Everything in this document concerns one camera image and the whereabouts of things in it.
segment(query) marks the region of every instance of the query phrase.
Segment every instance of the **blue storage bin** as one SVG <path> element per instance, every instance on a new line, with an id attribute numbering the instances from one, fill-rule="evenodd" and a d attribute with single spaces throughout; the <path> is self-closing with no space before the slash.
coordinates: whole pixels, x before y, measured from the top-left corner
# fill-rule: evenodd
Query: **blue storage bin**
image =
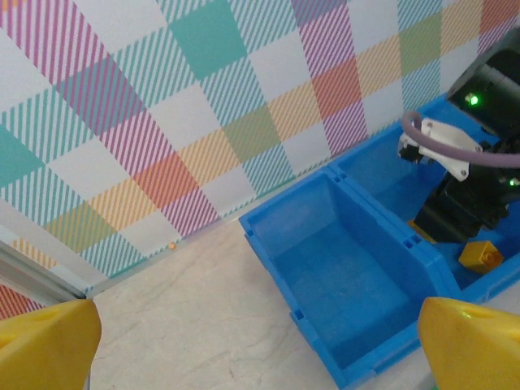
<path id="1" fill-rule="evenodd" d="M 444 100 L 433 101 L 421 110 L 423 116 L 463 128 L 477 141 L 496 141 L 484 133 L 471 118 Z M 400 124 L 372 137 L 330 164 L 331 169 L 358 193 L 381 210 L 390 211 L 390 220 L 398 228 L 411 229 L 407 222 L 415 217 L 430 191 L 441 181 L 445 170 L 440 164 L 415 165 L 397 156 Z M 460 289 L 453 297 L 482 303 L 520 278 L 520 204 L 509 208 L 510 216 L 492 232 L 482 231 L 475 241 L 490 240 L 505 256 L 505 262 L 482 276 L 459 262 L 464 245 L 436 244 L 433 254 L 441 254 L 446 267 Z"/>
<path id="2" fill-rule="evenodd" d="M 452 295 L 442 257 L 391 218 L 328 167 L 240 218 L 339 388 L 416 349 L 424 298 Z"/>

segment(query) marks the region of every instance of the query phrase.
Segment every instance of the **orange square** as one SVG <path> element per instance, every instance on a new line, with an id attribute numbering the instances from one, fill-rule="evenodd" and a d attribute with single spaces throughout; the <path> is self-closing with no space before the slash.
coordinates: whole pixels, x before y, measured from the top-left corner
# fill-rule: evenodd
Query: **orange square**
<path id="1" fill-rule="evenodd" d="M 359 54 L 357 72 L 363 97 L 399 79 L 401 77 L 399 36 L 394 35 Z"/>
<path id="2" fill-rule="evenodd" d="M 135 174 L 134 180 L 159 209 L 198 187 L 177 153 Z"/>
<path id="3" fill-rule="evenodd" d="M 491 30 L 507 19 L 518 17 L 519 11 L 518 0 L 484 0 L 480 33 Z"/>
<path id="4" fill-rule="evenodd" d="M 193 142 L 180 151 L 180 158 L 198 185 L 204 185 L 240 165 L 222 129 Z"/>
<path id="5" fill-rule="evenodd" d="M 479 36 L 483 0 L 460 0 L 442 12 L 440 54 Z"/>
<path id="6" fill-rule="evenodd" d="M 356 59 L 352 58 L 315 77 L 313 86 L 323 119 L 361 100 Z"/>
<path id="7" fill-rule="evenodd" d="M 285 93 L 269 103 L 269 111 L 282 141 L 321 120 L 311 82 Z"/>
<path id="8" fill-rule="evenodd" d="M 117 231 L 157 210 L 132 178 L 107 189 L 88 203 Z"/>

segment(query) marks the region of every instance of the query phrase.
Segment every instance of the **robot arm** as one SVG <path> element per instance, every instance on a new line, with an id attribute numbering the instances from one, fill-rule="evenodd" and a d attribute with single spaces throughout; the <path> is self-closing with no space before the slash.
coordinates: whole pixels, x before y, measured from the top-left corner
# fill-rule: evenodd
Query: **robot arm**
<path id="1" fill-rule="evenodd" d="M 450 126 L 433 119 L 422 120 L 421 131 L 433 140 L 442 142 L 458 149 L 481 151 L 482 146 L 468 136 L 464 130 Z M 399 155 L 412 163 L 419 163 L 423 157 L 437 161 L 448 173 L 459 181 L 467 179 L 470 171 L 470 163 L 446 157 L 436 153 L 412 140 L 409 135 L 403 134 L 399 139 Z"/>
<path id="2" fill-rule="evenodd" d="M 480 55 L 446 98 L 498 137 L 496 144 L 479 145 L 446 123 L 422 119 L 414 129 L 403 119 L 398 151 L 413 163 L 426 157 L 447 170 L 415 225 L 437 242 L 466 242 L 482 228 L 496 228 L 509 203 L 520 199 L 520 28 Z"/>

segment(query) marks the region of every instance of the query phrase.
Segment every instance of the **teal square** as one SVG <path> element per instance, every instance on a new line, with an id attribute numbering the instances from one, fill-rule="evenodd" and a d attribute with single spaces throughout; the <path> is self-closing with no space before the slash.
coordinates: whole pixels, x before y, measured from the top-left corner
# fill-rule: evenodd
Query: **teal square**
<path id="1" fill-rule="evenodd" d="M 226 0 L 201 6 L 170 28 L 199 80 L 247 55 Z"/>
<path id="2" fill-rule="evenodd" d="M 259 197 L 294 179 L 293 169 L 281 144 L 251 158 L 242 167 Z"/>
<path id="3" fill-rule="evenodd" d="M 0 126 L 0 188 L 44 165 L 4 126 Z"/>

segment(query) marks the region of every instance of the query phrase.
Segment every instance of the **small orange object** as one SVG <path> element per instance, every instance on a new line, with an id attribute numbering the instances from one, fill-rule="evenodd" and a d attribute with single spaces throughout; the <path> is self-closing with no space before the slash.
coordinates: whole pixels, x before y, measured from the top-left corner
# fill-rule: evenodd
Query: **small orange object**
<path id="1" fill-rule="evenodd" d="M 474 272 L 487 274 L 504 261 L 504 256 L 490 241 L 476 241 L 466 244 L 458 261 Z"/>

